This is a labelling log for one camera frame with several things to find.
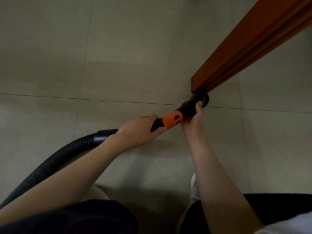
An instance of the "orange grip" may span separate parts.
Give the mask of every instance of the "orange grip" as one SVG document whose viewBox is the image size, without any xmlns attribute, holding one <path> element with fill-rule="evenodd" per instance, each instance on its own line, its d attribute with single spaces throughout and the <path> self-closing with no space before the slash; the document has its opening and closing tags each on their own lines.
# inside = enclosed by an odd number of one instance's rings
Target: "orange grip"
<svg viewBox="0 0 312 234">
<path fill-rule="evenodd" d="M 163 125 L 169 130 L 175 125 L 183 121 L 183 115 L 179 111 L 173 111 L 165 116 L 163 116 Z"/>
</svg>

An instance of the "white sleeve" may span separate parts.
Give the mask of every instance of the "white sleeve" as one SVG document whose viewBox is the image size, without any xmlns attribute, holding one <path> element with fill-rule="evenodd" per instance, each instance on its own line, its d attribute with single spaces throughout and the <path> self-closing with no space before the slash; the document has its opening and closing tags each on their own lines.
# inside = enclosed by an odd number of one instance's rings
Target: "white sleeve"
<svg viewBox="0 0 312 234">
<path fill-rule="evenodd" d="M 312 212 L 268 225 L 255 234 L 312 234 Z"/>
</svg>

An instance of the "hand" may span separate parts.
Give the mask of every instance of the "hand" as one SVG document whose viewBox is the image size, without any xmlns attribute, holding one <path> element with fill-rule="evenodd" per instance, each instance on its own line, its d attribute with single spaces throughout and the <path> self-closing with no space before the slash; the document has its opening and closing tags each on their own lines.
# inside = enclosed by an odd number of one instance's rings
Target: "hand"
<svg viewBox="0 0 312 234">
<path fill-rule="evenodd" d="M 116 135 L 121 136 L 122 143 L 126 146 L 126 149 L 144 145 L 167 130 L 166 127 L 159 127 L 157 130 L 150 132 L 156 119 L 158 119 L 158 116 L 153 114 L 127 121 Z"/>
<path fill-rule="evenodd" d="M 185 118 L 181 123 L 181 129 L 186 137 L 190 138 L 203 134 L 204 110 L 201 108 L 202 102 L 199 101 L 195 108 L 196 114 L 193 117 Z"/>
</svg>

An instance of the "vacuum wand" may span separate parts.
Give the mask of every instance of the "vacuum wand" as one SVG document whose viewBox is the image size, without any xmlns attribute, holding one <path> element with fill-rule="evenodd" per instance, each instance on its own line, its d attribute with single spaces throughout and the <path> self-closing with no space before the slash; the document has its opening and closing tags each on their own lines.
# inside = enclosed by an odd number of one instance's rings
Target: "vacuum wand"
<svg viewBox="0 0 312 234">
<path fill-rule="evenodd" d="M 191 99 L 185 102 L 181 107 L 163 116 L 162 118 L 156 119 L 152 125 L 151 132 L 163 126 L 167 129 L 171 129 L 175 125 L 182 122 L 184 118 L 195 115 L 195 105 L 199 101 L 202 102 L 202 108 L 205 107 L 209 102 L 209 96 L 204 90 L 198 90 L 192 95 Z"/>
</svg>

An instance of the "forearm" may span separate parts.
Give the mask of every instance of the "forearm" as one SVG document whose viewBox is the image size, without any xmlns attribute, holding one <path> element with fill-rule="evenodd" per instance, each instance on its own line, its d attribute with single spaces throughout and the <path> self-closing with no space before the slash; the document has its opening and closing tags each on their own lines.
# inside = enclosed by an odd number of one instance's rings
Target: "forearm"
<svg viewBox="0 0 312 234">
<path fill-rule="evenodd" d="M 201 203 L 211 233 L 247 234 L 263 227 L 204 135 L 189 137 L 189 142 Z"/>
<path fill-rule="evenodd" d="M 79 202 L 107 166 L 123 152 L 118 134 L 36 185 L 0 210 L 0 226 Z"/>
</svg>

